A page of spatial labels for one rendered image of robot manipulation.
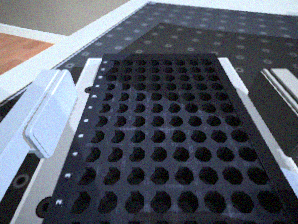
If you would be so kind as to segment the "black well plate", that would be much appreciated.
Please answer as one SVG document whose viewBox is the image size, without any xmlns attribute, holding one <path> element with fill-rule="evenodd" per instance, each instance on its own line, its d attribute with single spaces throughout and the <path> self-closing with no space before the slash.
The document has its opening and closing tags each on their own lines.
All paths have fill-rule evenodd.
<svg viewBox="0 0 298 224">
<path fill-rule="evenodd" d="M 104 54 L 42 224 L 298 224 L 298 197 L 215 53 Z"/>
</svg>

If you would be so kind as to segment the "dark grey perforated base plate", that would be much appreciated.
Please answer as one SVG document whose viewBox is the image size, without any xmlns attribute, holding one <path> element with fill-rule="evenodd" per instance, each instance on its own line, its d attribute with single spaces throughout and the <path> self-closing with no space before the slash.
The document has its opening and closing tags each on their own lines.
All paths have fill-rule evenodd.
<svg viewBox="0 0 298 224">
<path fill-rule="evenodd" d="M 104 54 L 189 53 L 227 58 L 248 91 L 261 69 L 298 79 L 298 16 L 148 1 L 50 70 L 68 70 L 76 87 L 88 59 Z M 25 156 L 0 201 L 0 224 L 10 224 L 39 161 Z"/>
</svg>

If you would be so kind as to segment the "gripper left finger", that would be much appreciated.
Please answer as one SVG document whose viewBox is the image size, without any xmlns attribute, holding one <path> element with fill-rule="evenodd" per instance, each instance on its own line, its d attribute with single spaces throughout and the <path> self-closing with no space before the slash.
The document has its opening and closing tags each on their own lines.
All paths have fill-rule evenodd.
<svg viewBox="0 0 298 224">
<path fill-rule="evenodd" d="M 0 201 L 27 154 L 48 159 L 77 91 L 68 70 L 42 70 L 0 123 Z"/>
</svg>

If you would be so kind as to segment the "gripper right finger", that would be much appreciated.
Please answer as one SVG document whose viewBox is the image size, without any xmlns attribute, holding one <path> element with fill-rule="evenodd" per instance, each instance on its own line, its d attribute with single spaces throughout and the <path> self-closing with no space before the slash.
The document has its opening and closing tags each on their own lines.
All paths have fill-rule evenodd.
<svg viewBox="0 0 298 224">
<path fill-rule="evenodd" d="M 261 69 L 248 97 L 289 158 L 298 157 L 298 79 L 287 69 Z"/>
</svg>

